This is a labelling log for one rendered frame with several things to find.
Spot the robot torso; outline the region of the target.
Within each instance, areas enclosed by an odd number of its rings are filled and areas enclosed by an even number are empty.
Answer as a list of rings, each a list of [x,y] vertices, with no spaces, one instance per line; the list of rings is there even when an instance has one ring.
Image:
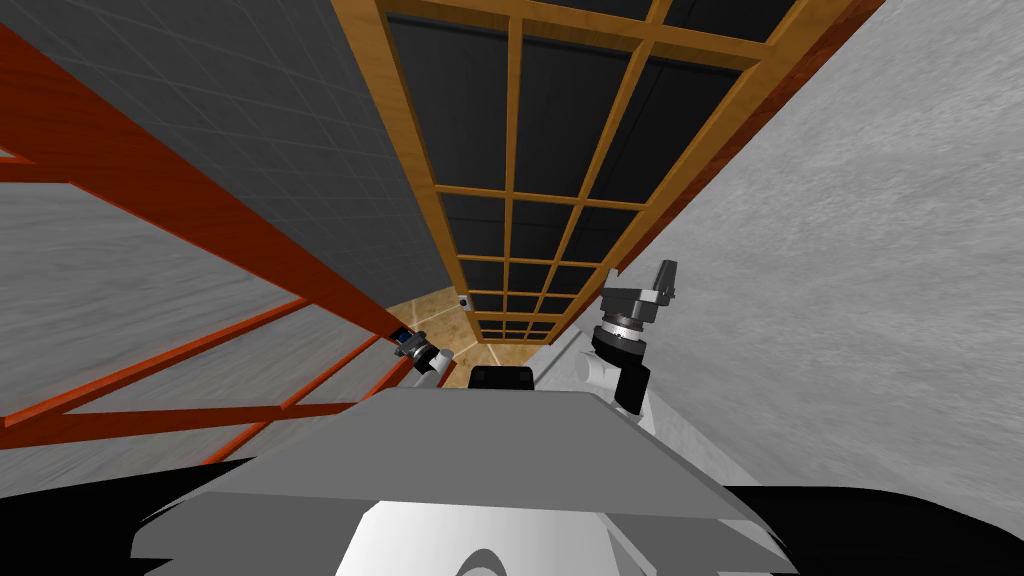
[[[768,524],[587,392],[384,390],[146,520],[152,576],[770,576]]]

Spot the red wooden lattice frame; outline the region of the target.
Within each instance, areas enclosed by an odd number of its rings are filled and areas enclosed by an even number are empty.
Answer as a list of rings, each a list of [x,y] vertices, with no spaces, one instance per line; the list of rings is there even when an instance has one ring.
[[[392,334],[409,328],[3,24],[0,183],[75,186],[294,295],[214,333],[240,337],[310,305],[395,347]],[[437,387],[451,358],[397,357],[377,388],[411,371]]]

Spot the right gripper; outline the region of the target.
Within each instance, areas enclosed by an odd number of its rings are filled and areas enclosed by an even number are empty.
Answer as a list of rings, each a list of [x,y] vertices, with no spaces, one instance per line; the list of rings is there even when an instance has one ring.
[[[605,321],[649,324],[656,320],[659,307],[667,307],[675,297],[677,262],[663,260],[652,289],[620,288],[620,271],[608,270],[601,291],[600,311]]]

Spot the wooden door with dark panes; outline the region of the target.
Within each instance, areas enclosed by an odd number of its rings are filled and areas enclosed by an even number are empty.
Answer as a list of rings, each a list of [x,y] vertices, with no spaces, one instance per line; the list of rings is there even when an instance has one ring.
[[[548,344],[853,0],[331,0],[466,315]]]

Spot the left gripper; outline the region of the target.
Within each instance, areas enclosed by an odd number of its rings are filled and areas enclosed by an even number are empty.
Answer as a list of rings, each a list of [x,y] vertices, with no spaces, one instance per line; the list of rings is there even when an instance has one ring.
[[[435,347],[427,340],[424,331],[412,331],[407,327],[400,327],[392,334],[392,339],[396,342],[394,355],[397,357],[412,358],[415,362],[420,362],[422,357],[429,362],[435,356]]]

